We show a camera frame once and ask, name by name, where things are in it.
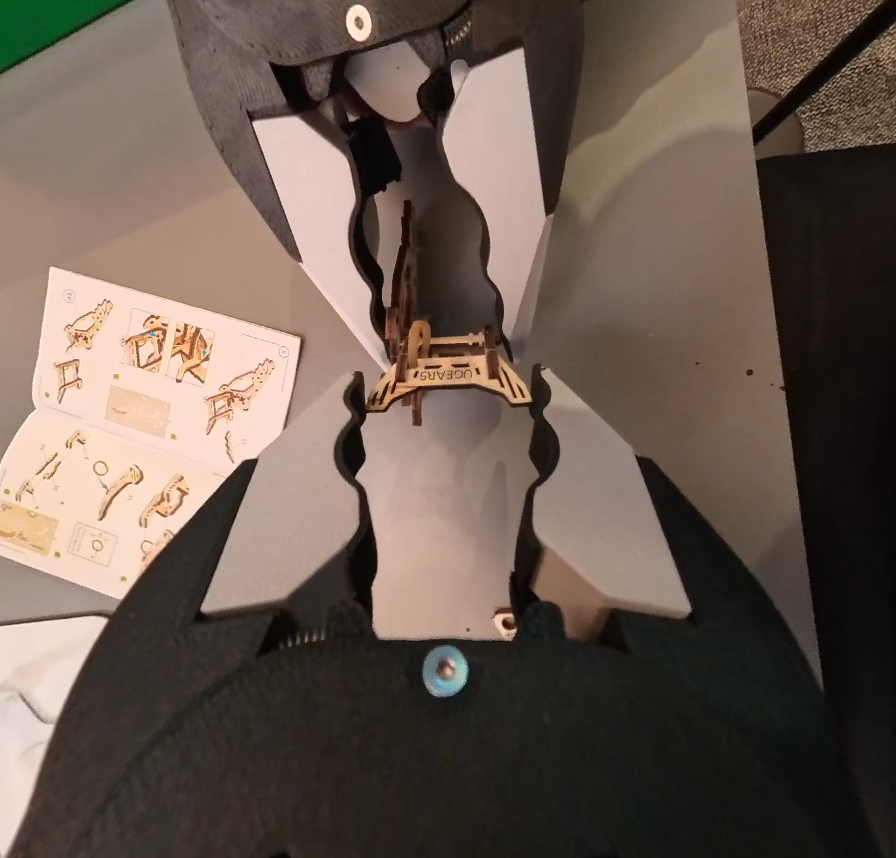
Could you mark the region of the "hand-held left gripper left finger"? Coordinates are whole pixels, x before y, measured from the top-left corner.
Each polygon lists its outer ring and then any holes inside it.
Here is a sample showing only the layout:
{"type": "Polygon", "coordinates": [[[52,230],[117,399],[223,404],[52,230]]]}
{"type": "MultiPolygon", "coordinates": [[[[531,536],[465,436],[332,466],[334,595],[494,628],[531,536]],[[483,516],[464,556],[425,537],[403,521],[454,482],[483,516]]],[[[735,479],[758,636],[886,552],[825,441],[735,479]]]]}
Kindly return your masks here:
{"type": "Polygon", "coordinates": [[[342,375],[263,449],[204,613],[275,609],[324,621],[331,606],[353,601],[372,617],[377,550],[357,480],[364,404],[363,375],[342,375]]]}

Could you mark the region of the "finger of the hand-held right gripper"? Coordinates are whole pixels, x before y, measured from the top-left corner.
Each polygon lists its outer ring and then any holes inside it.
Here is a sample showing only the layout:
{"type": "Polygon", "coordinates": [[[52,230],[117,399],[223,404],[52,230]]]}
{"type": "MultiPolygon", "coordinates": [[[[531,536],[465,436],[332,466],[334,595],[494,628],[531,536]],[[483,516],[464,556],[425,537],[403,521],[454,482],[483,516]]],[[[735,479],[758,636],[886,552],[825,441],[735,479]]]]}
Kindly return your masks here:
{"type": "Polygon", "coordinates": [[[349,136],[318,112],[252,127],[308,278],[387,369],[384,273],[364,233],[367,199],[349,136]]]}
{"type": "Polygon", "coordinates": [[[524,51],[468,69],[456,61],[451,73],[443,152],[487,226],[487,277],[502,300],[503,335],[526,347],[554,216],[545,208],[524,51]]]}

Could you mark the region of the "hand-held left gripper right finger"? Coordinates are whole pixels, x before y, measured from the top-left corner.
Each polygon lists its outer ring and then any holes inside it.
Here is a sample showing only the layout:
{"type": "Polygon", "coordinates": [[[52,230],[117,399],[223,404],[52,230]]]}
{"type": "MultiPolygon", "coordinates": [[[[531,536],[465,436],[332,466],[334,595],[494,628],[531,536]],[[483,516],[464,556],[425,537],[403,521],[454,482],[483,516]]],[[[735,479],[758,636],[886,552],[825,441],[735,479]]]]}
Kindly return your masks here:
{"type": "Polygon", "coordinates": [[[692,606],[633,448],[549,368],[532,368],[528,486],[511,571],[517,627],[537,602],[568,638],[598,640],[613,611],[672,620],[692,606]]]}

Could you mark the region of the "wooden model lever assembly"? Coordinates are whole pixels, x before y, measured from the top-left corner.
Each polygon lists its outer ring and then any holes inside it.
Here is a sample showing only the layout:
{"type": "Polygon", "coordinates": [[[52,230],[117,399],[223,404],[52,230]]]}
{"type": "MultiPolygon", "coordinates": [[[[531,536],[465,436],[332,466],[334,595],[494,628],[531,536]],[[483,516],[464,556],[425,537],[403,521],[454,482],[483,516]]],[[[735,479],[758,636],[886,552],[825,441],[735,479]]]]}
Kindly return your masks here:
{"type": "Polygon", "coordinates": [[[397,363],[407,354],[407,364],[415,367],[430,355],[431,325],[419,314],[417,238],[413,203],[402,203],[401,232],[392,273],[391,304],[386,309],[385,344],[387,358],[397,363]]]}

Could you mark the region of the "wooden model frame part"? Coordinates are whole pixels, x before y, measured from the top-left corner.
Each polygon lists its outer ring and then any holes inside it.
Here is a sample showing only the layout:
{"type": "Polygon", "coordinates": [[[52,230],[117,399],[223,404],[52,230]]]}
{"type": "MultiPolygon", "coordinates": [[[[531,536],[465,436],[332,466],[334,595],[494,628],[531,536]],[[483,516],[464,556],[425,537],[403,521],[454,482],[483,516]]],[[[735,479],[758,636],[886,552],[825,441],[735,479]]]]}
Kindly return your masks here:
{"type": "Polygon", "coordinates": [[[511,406],[532,404],[530,389],[499,351],[492,326],[454,337],[435,337],[427,321],[410,324],[395,361],[368,395],[369,413],[412,405],[425,391],[474,389],[496,394],[511,406]]]}

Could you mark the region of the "open instruction booklet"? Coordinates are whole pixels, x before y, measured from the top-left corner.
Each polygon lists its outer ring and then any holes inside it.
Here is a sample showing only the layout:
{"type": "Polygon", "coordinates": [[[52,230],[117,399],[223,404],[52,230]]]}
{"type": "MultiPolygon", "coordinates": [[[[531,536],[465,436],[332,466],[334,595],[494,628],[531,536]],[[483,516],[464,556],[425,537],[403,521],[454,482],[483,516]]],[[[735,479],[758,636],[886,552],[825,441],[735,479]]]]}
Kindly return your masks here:
{"type": "Polygon", "coordinates": [[[122,598],[285,427],[303,341],[52,268],[1,555],[122,598]]]}

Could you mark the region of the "black floor stand pole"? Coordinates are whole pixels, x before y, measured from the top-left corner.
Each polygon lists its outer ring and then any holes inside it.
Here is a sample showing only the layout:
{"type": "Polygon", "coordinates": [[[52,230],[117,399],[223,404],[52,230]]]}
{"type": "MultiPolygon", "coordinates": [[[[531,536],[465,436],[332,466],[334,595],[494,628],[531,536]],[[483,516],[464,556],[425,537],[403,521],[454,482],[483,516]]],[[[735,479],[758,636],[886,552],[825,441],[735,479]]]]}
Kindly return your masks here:
{"type": "Polygon", "coordinates": [[[756,158],[894,144],[894,0],[741,15],[756,158]]]}

